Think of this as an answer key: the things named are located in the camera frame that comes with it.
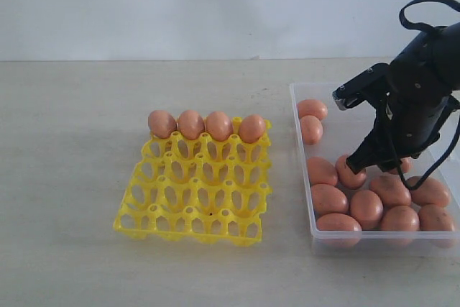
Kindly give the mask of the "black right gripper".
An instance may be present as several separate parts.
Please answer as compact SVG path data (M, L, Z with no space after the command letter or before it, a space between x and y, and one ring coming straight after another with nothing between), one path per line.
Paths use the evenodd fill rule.
M370 138L366 137L347 157L346 164L355 175L377 163L384 173L399 170L402 158L416 158L439 140L441 127L452 112L452 96L429 104L389 93L383 111L377 113Z

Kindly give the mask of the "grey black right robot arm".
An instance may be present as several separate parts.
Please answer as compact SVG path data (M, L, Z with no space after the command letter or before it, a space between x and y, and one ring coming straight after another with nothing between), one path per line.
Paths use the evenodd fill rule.
M375 110L371 132L347 159L358 173L372 165L384 171L404 157L418 157L436 142L459 102L459 25L420 32L391 62L378 63L334 92L347 110L366 101Z

